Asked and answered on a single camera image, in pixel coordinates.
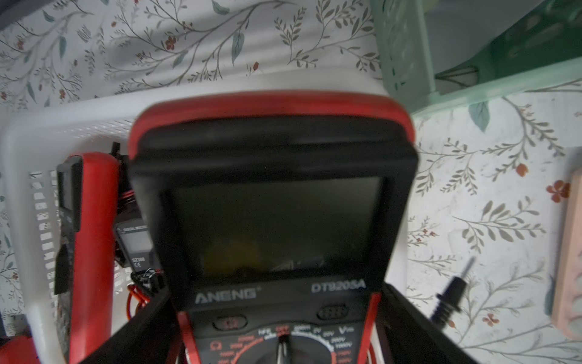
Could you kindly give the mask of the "small black multimeter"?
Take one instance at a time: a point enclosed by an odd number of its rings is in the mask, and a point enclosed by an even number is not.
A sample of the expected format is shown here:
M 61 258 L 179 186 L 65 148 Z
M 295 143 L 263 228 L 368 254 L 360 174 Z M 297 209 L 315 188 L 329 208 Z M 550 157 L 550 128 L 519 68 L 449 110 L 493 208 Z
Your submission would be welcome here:
M 132 281 L 150 297 L 165 287 L 162 266 L 154 250 L 148 228 L 142 218 L 115 224 L 114 232 Z

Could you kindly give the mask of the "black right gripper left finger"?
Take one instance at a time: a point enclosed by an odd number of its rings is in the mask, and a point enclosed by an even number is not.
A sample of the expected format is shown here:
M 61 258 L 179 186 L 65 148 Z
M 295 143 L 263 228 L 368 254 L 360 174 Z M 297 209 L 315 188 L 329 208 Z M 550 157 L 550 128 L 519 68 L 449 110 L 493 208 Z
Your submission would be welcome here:
M 83 362 L 175 363 L 181 353 L 177 315 L 165 288 Z

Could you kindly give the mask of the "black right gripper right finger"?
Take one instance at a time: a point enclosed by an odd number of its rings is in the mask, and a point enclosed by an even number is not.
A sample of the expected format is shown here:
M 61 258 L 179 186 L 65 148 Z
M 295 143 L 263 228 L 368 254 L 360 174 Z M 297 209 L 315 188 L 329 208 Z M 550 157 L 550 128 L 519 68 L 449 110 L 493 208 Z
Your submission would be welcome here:
M 377 335 L 385 363 L 475 362 L 392 285 L 381 291 Z

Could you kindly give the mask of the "large red multimeter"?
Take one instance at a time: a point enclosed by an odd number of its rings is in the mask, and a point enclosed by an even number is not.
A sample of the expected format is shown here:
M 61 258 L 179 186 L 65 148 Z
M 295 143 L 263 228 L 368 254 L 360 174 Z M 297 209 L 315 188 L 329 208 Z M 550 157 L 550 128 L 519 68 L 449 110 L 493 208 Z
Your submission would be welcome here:
M 54 293 L 67 363 L 79 363 L 112 332 L 119 163 L 107 153 L 70 156 L 57 167 L 60 248 Z

